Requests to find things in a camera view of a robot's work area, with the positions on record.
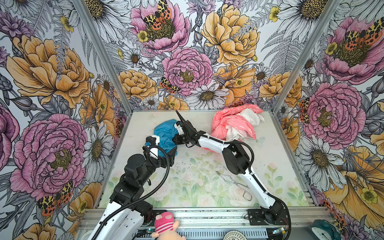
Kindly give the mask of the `teal blue cloth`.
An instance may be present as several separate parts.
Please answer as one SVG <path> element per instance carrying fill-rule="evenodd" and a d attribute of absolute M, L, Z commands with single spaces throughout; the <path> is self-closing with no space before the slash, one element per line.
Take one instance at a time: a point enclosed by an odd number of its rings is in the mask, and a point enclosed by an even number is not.
<path fill-rule="evenodd" d="M 159 124 L 154 129 L 154 134 L 160 137 L 159 147 L 172 156 L 172 158 L 177 155 L 177 145 L 173 141 L 174 137 L 179 134 L 175 128 L 176 123 L 176 120 L 168 120 Z"/>

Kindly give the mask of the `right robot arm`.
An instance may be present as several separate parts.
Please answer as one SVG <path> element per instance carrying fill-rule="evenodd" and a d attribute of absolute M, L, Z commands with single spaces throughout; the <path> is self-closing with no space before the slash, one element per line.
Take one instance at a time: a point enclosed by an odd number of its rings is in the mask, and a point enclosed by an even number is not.
<path fill-rule="evenodd" d="M 185 120 L 179 111 L 176 114 L 180 118 L 175 124 L 178 134 L 173 141 L 176 145 L 186 145 L 191 148 L 198 146 L 215 153 L 224 158 L 227 169 L 234 175 L 239 175 L 251 190 L 252 196 L 256 197 L 260 204 L 263 221 L 269 225 L 277 223 L 286 216 L 287 222 L 291 222 L 291 216 L 284 201 L 272 195 L 261 182 L 253 170 L 255 153 L 251 146 L 239 141 L 224 141 L 208 135 L 204 131 L 197 131 L 190 121 Z"/>

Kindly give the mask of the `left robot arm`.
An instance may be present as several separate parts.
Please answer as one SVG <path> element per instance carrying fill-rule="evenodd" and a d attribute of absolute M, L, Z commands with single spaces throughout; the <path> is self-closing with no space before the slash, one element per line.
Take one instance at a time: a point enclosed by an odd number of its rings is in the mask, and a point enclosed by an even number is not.
<path fill-rule="evenodd" d="M 125 172 L 115 186 L 99 223 L 89 235 L 90 240 L 132 240 L 138 228 L 151 222 L 153 206 L 146 199 L 167 180 L 176 152 L 177 147 L 170 150 L 161 148 L 160 137 L 156 135 L 146 138 L 143 153 L 128 158 Z M 164 168 L 165 175 L 151 192 L 145 194 L 144 185 L 158 168 Z"/>

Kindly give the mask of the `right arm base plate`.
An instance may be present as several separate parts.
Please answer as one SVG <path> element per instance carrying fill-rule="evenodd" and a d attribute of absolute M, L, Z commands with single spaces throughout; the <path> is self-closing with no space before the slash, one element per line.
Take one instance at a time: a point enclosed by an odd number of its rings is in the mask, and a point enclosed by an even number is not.
<path fill-rule="evenodd" d="M 272 226 L 272 225 L 288 225 L 289 216 L 286 209 L 274 217 L 272 214 L 267 214 L 262 209 L 248 209 L 244 216 L 251 226 Z"/>

